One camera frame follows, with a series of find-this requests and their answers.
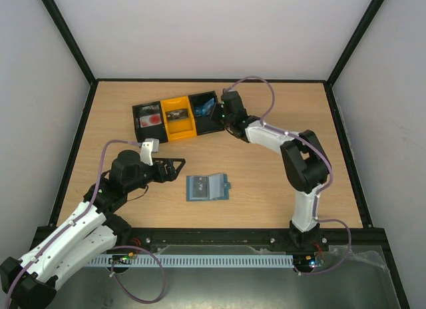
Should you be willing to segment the teal card holder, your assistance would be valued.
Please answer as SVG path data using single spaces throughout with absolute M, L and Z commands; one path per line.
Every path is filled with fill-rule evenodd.
M 192 175 L 192 176 L 207 176 L 209 196 L 206 199 L 190 200 L 188 197 L 188 177 L 186 177 L 186 200 L 187 201 L 212 201 L 212 200 L 228 200 L 231 184 L 228 182 L 226 173 L 216 173 L 210 175 Z

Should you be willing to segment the black VIP card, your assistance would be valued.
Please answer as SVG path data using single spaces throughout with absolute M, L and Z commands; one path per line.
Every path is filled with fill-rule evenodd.
M 190 200 L 206 199 L 209 196 L 207 176 L 188 177 L 188 197 Z

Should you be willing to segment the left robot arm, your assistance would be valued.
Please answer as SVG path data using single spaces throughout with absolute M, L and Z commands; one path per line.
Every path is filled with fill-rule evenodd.
M 185 163 L 183 158 L 143 162 L 135 151 L 120 152 L 59 227 L 19 259 L 9 257 L 1 264 L 7 302 L 20 308 L 46 308 L 90 260 L 128 238 L 129 223 L 115 213 L 128 194 L 152 182 L 174 181 Z

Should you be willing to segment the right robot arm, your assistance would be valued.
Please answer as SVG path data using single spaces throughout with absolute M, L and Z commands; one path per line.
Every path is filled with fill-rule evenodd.
M 318 202 L 321 192 L 333 180 L 331 164 L 316 134 L 311 130 L 285 131 L 248 115 L 237 91 L 223 91 L 221 101 L 213 106 L 212 120 L 233 137 L 281 155 L 287 180 L 295 190 L 290 242 L 294 248 L 305 250 L 320 239 Z

